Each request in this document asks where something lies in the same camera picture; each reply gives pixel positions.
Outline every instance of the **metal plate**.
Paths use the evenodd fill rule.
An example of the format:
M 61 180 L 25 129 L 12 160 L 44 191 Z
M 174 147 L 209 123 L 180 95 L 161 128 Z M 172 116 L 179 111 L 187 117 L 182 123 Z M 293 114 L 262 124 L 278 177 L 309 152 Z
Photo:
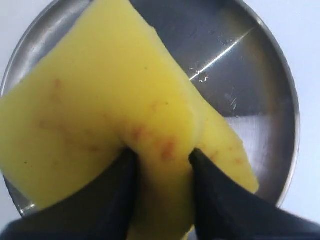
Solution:
M 14 51 L 1 94 L 56 45 L 90 2 L 56 0 L 40 14 Z M 290 69 L 270 31 L 240 0 L 131 2 L 202 96 L 242 138 L 260 182 L 257 194 L 280 205 L 296 164 L 300 118 Z M 36 210 L 7 186 L 21 215 Z

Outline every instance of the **plate rim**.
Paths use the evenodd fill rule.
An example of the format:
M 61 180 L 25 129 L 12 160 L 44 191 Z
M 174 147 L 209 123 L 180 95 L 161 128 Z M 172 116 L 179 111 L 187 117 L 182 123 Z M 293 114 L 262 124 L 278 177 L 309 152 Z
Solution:
M 0 98 L 4 95 L 5 86 L 6 86 L 8 77 L 11 73 L 13 63 L 14 63 L 16 56 L 17 56 L 20 48 L 22 47 L 25 39 L 30 34 L 30 32 L 32 32 L 32 30 L 38 24 L 38 22 L 47 14 L 47 12 L 49 12 L 51 10 L 51 8 L 53 8 L 60 1 L 62 1 L 62 0 L 54 0 L 50 4 L 48 4 L 39 13 L 39 15 L 32 21 L 32 23 L 29 25 L 29 27 L 26 29 L 26 31 L 24 32 L 24 34 L 20 38 L 17 46 L 15 47 L 14 51 L 12 52 L 12 55 L 9 59 L 7 67 L 5 69 L 2 81 L 0 82 Z M 286 56 L 281 49 L 281 46 L 279 45 L 275 36 L 272 34 L 271 30 L 264 23 L 264 21 L 259 17 L 259 15 L 248 4 L 246 4 L 244 2 L 244 0 L 233 0 L 233 2 L 236 3 L 240 8 L 242 8 L 249 15 L 249 17 L 251 17 L 257 23 L 258 27 L 262 29 L 263 33 L 266 35 L 267 39 L 270 41 L 272 47 L 274 48 L 277 56 L 279 57 L 279 60 L 282 63 L 284 73 L 285 73 L 286 78 L 288 80 L 289 90 L 290 90 L 291 98 L 292 98 L 295 128 L 294 128 L 294 146 L 293 146 L 292 159 L 291 159 L 289 172 L 288 172 L 285 184 L 283 186 L 283 190 L 281 192 L 281 195 L 279 196 L 277 203 L 275 204 L 277 207 L 281 207 L 287 194 L 288 194 L 288 191 L 289 191 L 290 186 L 293 181 L 294 173 L 295 173 L 297 162 L 298 162 L 299 148 L 300 148 L 301 117 L 300 117 L 299 98 L 298 98 L 298 93 L 297 93 L 297 89 L 296 89 L 296 85 L 295 85 L 295 80 L 294 80 L 292 71 L 290 69 L 289 63 L 286 59 Z M 4 180 L 5 180 L 6 187 L 8 188 L 8 181 L 5 177 L 4 177 Z M 8 191 L 8 192 L 9 192 L 10 197 L 11 197 L 16 209 L 18 210 L 19 214 L 22 217 L 24 217 L 25 215 L 23 214 L 21 209 L 18 207 L 18 203 L 16 203 L 15 199 L 13 198 L 11 191 Z

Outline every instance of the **stainless steel plate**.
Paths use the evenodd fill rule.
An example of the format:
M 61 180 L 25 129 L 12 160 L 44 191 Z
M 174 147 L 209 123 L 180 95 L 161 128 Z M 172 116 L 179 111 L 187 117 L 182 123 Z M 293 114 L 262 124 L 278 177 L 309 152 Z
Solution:
M 40 14 L 14 51 L 1 94 L 56 45 L 90 2 L 56 0 Z M 270 31 L 240 0 L 131 2 L 242 138 L 260 182 L 257 194 L 281 204 L 297 159 L 299 105 L 290 69 Z M 36 206 L 7 186 L 23 216 L 35 211 Z

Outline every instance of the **white surface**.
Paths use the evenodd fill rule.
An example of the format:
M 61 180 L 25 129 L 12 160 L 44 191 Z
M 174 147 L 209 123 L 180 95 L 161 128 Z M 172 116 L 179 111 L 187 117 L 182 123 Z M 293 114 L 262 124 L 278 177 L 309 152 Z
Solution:
M 0 79 L 20 37 L 51 0 L 0 0 Z M 266 23 L 290 65 L 301 112 L 298 163 L 282 207 L 320 223 L 320 0 L 245 0 Z M 19 217 L 0 179 L 0 231 Z

